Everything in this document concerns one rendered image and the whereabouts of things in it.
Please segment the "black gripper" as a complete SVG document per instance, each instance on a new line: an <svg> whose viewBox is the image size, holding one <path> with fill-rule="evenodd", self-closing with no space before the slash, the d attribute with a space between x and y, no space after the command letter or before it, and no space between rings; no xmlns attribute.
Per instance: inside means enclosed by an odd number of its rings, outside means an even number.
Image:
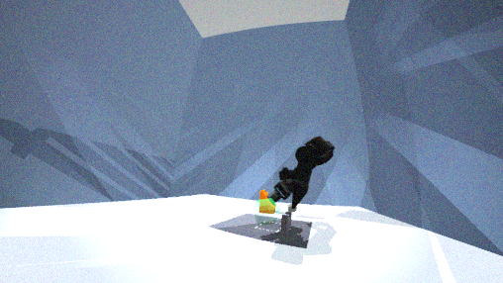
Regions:
<svg viewBox="0 0 503 283"><path fill-rule="evenodd" d="M297 179L289 182L288 188L292 191L292 208L296 208L304 195L308 191L308 185L312 175L313 168L297 164Z"/></svg>

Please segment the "dark grey mat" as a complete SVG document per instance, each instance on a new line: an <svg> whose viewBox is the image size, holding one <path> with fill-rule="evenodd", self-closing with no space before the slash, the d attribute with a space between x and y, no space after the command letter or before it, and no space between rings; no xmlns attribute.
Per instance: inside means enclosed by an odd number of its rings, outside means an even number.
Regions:
<svg viewBox="0 0 503 283"><path fill-rule="evenodd" d="M291 220L291 228L286 233L281 231L281 219L278 218L275 224L259 225L254 214L246 213L207 227L238 236L307 249L312 225L313 222L309 221Z"/></svg>

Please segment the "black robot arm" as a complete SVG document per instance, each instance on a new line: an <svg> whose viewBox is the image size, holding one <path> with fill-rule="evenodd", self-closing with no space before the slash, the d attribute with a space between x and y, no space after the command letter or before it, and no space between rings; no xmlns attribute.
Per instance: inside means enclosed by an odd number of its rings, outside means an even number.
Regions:
<svg viewBox="0 0 503 283"><path fill-rule="evenodd" d="M317 136L305 143L307 146L299 147L295 152L295 158L298 164L315 168L317 165L323 165L324 162L328 162L333 156L333 150L335 147L329 141L325 141L321 136ZM281 198L285 201L291 196L292 191L289 186L289 182L297 179L297 169L283 168L279 172L279 182L274 186L274 191L267 195L267 198L271 198L275 203ZM295 178L295 179L294 179ZM283 194L279 193L279 191Z"/></svg>

